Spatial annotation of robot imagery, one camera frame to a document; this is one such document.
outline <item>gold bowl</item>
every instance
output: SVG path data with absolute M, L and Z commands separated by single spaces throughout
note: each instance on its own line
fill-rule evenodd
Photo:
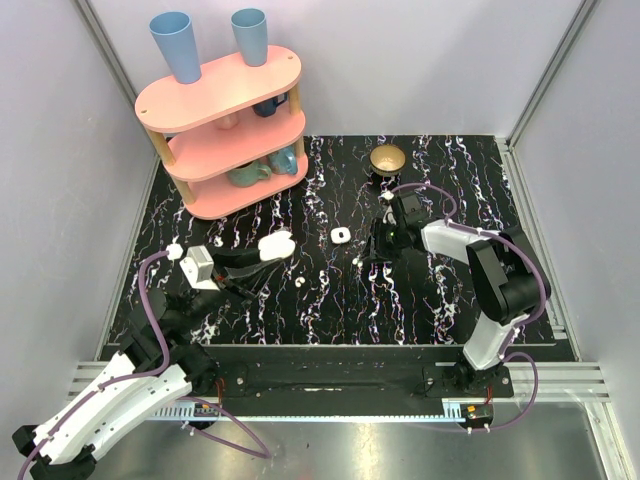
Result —
M 393 177 L 404 168 L 404 152 L 395 145 L 380 145 L 369 155 L 371 170 L 382 177 Z

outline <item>white wall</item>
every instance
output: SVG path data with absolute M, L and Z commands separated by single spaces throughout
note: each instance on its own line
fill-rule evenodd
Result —
M 516 150 L 573 316 L 640 468 L 640 3 L 601 2 Z
M 91 0 L 138 91 L 168 75 L 149 34 L 192 15 L 202 62 L 236 50 L 231 14 L 267 13 L 303 64 L 308 134 L 506 136 L 580 0 Z
M 93 359 L 154 157 L 69 0 L 3 0 L 0 44 L 0 465 L 16 478 L 11 434 Z

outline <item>marble pattern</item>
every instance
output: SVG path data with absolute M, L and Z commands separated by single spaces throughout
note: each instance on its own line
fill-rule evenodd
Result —
M 407 155 L 400 175 L 372 174 L 372 148 L 394 144 Z M 159 169 L 109 342 L 117 343 L 137 295 L 141 259 L 171 242 L 183 246 L 255 246 L 286 227 L 298 247 L 283 274 L 274 275 L 249 310 L 227 301 L 193 332 L 203 344 L 453 344 L 464 343 L 479 313 L 467 266 L 450 258 L 405 252 L 389 266 L 354 261 L 373 218 L 383 213 L 381 190 L 399 183 L 431 181 L 459 203 L 454 219 L 502 229 L 518 216 L 492 137 L 309 137 L 309 173 L 298 186 L 218 221 L 194 219 Z M 445 201 L 422 195 L 430 213 L 442 216 Z M 333 245 L 331 229 L 346 226 L 352 240 Z M 169 291 L 188 287 L 179 267 L 163 261 L 150 284 Z M 526 328 L 518 341 L 552 343 L 548 319 Z

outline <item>pink shelf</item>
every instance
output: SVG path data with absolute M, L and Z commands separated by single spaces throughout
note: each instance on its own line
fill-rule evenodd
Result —
M 217 220 L 296 185 L 304 178 L 308 169 L 309 160 L 304 155 L 298 157 L 298 174 L 295 176 L 272 175 L 269 180 L 247 188 L 235 187 L 224 174 L 205 182 L 193 183 L 190 187 L 196 201 L 186 207 L 195 217 Z
M 290 90 L 302 64 L 291 50 L 269 46 L 267 63 L 249 67 L 239 53 L 201 67 L 202 78 L 184 85 L 173 75 L 145 88 L 136 100 L 138 119 L 149 130 L 178 133 Z
M 185 182 L 201 182 L 294 143 L 302 136 L 304 113 L 289 114 L 289 104 L 262 118 L 246 108 L 229 130 L 206 123 L 180 133 L 169 142 L 176 163 L 167 171 Z

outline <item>tall blue cup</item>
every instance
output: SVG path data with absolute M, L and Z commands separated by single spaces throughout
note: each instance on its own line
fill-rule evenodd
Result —
M 267 17 L 262 10 L 245 8 L 231 16 L 233 34 L 244 63 L 259 67 L 267 63 Z
M 189 15 L 184 12 L 161 13 L 151 20 L 149 30 L 179 83 L 200 80 L 200 60 Z

